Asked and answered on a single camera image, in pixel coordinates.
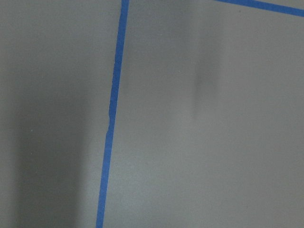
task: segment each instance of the gray floor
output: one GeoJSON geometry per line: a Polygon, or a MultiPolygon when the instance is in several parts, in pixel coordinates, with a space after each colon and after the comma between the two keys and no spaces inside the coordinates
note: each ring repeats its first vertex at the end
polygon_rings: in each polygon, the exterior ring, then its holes
{"type": "Polygon", "coordinates": [[[303,18],[130,3],[105,228],[304,227],[303,18]]]}
{"type": "MultiPolygon", "coordinates": [[[[0,3],[1,228],[95,227],[119,9],[0,3]]],[[[131,0],[104,227],[304,227],[303,35],[291,15],[131,0]]]]}

